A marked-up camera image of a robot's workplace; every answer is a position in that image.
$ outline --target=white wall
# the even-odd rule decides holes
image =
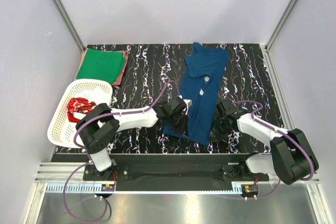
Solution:
[[[336,0],[299,0],[271,48],[296,127],[320,164],[318,171],[336,220]]]
[[[0,223],[23,223],[80,52],[51,0],[0,0]]]
[[[62,0],[85,44],[265,44],[290,0]]]

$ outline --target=plastic basket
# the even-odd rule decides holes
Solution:
[[[59,102],[56,112],[52,117],[51,123],[48,128],[48,139],[53,144],[67,147],[67,148],[79,148],[73,142],[75,133],[76,133],[76,124],[70,123],[68,120],[68,109],[67,105],[71,98],[75,97],[75,95],[79,92],[83,91],[92,91],[95,88],[100,87],[103,91],[104,96],[101,98],[100,103],[107,103],[107,105],[111,104],[112,101],[112,86],[100,80],[93,79],[79,79],[72,82],[66,89],[61,101]],[[79,144],[83,144],[80,137],[77,138],[77,142]]]

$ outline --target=blue shirt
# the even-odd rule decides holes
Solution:
[[[188,136],[172,132],[169,125],[165,126],[164,133],[200,144],[208,143],[228,56],[228,51],[222,48],[194,43],[192,54],[185,58],[187,69],[180,86],[182,98],[192,100],[188,111]]]

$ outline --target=black marble table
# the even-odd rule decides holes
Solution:
[[[283,126],[280,111],[269,79],[265,61],[258,44],[203,44],[229,51],[218,100],[254,100],[264,109],[261,118]],[[113,88],[112,108],[141,108],[152,103],[169,80],[181,82],[186,69],[184,58],[192,51],[192,44],[157,45],[89,45],[88,48],[125,50],[129,60],[119,87]],[[163,98],[175,95],[169,86]],[[242,104],[252,109],[252,104]],[[250,153],[267,152],[268,148],[253,137],[233,132],[226,142],[197,144],[162,133],[163,129],[138,128],[117,133],[108,146],[110,153]],[[57,147],[57,153],[84,152],[81,149]]]

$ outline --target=folded green cloth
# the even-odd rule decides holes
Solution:
[[[76,78],[114,83],[117,81],[125,61],[122,52],[88,49]]]

